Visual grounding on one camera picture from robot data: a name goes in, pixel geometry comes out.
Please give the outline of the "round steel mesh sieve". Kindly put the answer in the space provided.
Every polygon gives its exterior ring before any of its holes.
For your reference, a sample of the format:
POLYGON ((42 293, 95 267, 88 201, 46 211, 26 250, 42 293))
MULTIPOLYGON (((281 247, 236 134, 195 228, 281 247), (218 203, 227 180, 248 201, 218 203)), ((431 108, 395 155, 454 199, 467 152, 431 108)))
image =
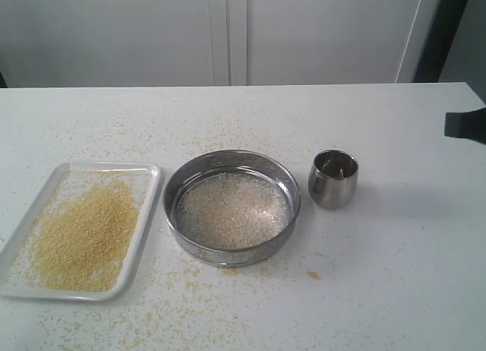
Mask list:
POLYGON ((301 192, 290 171, 248 150, 195 157, 173 173, 163 192, 177 243, 215 267, 246 267, 277 253, 300 208, 301 192))

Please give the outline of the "stainless steel cup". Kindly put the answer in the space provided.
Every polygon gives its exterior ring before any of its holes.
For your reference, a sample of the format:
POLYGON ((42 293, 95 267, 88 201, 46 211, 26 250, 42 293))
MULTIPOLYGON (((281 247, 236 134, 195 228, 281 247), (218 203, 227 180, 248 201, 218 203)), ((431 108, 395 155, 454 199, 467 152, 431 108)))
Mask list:
POLYGON ((313 159, 308 192, 316 205, 327 210, 346 206, 358 185, 358 161, 342 150, 324 150, 313 159))

